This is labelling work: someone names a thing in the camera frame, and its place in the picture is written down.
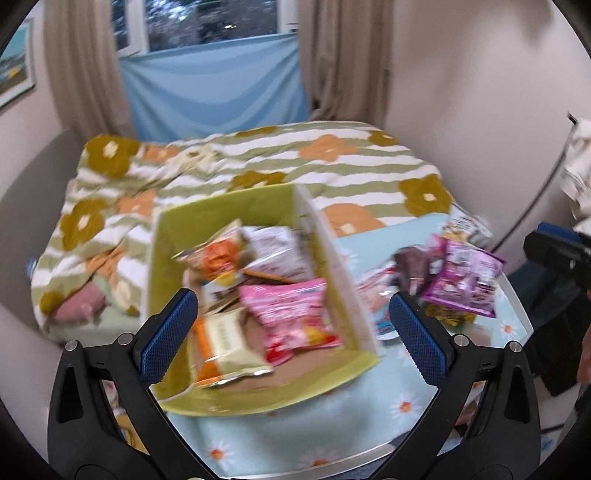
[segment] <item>white cloth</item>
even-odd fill
[[[573,215],[578,220],[591,217],[591,121],[581,119],[566,148],[561,189],[572,200]],[[575,227],[591,233],[591,222]]]

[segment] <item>pink pillow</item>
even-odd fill
[[[105,305],[105,294],[90,281],[58,307],[53,319],[58,322],[92,322],[95,314]]]

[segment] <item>candy wrapper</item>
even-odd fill
[[[441,273],[431,282],[423,299],[485,317],[495,316],[496,278],[503,261],[469,244],[447,242]]]
[[[425,314],[439,320],[446,328],[454,332],[461,332],[463,328],[476,320],[476,313],[462,312],[443,305],[427,303]]]
[[[276,367],[296,349],[329,348],[342,344],[324,322],[326,282],[318,278],[281,286],[243,286],[240,299],[265,328],[267,361]]]
[[[492,232],[477,218],[456,204],[452,204],[449,220],[443,226],[441,236],[454,242],[466,242],[479,248],[486,248]]]
[[[246,226],[242,234],[256,260],[242,269],[250,277],[299,283],[313,278],[313,272],[300,253],[297,238],[290,228]]]
[[[212,281],[224,276],[225,281],[231,283],[234,281],[241,259],[240,228],[240,220],[234,220],[204,244],[184,250],[173,259],[199,272],[204,281]]]
[[[243,309],[199,317],[193,324],[199,355],[203,366],[197,373],[198,387],[223,385],[249,375],[273,371],[246,345],[242,333]]]
[[[374,316],[376,332],[380,340],[398,337],[388,312],[390,298],[398,291],[398,288],[392,285],[395,276],[394,262],[388,261],[378,268],[361,274],[355,282],[361,300]]]

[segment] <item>bed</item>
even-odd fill
[[[447,213],[452,201],[435,166],[359,122],[270,126],[168,145],[102,135],[84,147],[33,272],[39,328],[53,341],[77,338],[86,346],[136,331],[160,209],[289,181],[308,187],[338,237]],[[88,322],[52,319],[89,281],[108,306]]]

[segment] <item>white daisy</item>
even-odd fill
[[[401,361],[401,365],[403,367],[416,367],[416,365],[414,364],[413,358],[410,356],[410,353],[408,353],[408,350],[406,349],[406,347],[404,345],[401,345],[398,348],[397,357]]]
[[[507,322],[501,323],[501,335],[506,340],[517,340],[517,330]]]
[[[398,420],[399,423],[414,424],[421,417],[424,409],[423,402],[411,393],[400,394],[396,401],[390,405],[392,418]]]
[[[339,454],[336,450],[328,450],[322,447],[316,447],[308,450],[300,457],[295,468],[302,470],[304,468],[312,468],[315,466],[323,466],[328,463],[335,462],[339,459]]]
[[[207,449],[207,454],[211,460],[215,461],[224,470],[227,470],[231,465],[236,463],[232,458],[236,452],[223,440],[214,440],[211,442]]]
[[[340,256],[343,257],[343,262],[345,262],[349,271],[353,272],[355,267],[359,264],[359,255],[349,248],[340,248],[339,253]]]

